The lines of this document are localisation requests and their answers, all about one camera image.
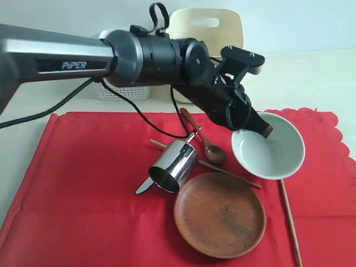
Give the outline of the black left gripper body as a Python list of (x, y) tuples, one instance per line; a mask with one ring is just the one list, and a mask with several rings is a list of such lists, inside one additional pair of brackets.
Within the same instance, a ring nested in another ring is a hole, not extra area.
[(253, 130), (253, 108), (242, 85), (216, 75), (207, 85), (178, 85), (177, 91), (203, 110), (215, 124), (232, 131)]

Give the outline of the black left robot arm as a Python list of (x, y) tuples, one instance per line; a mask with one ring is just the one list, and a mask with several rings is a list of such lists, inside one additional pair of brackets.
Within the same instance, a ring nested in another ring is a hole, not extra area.
[(23, 83), (88, 78), (115, 87), (170, 85), (219, 126), (268, 137), (272, 127), (252, 108), (241, 80), (258, 74), (265, 58), (234, 46), (215, 65), (205, 43), (141, 29), (93, 39), (1, 25), (1, 109)]

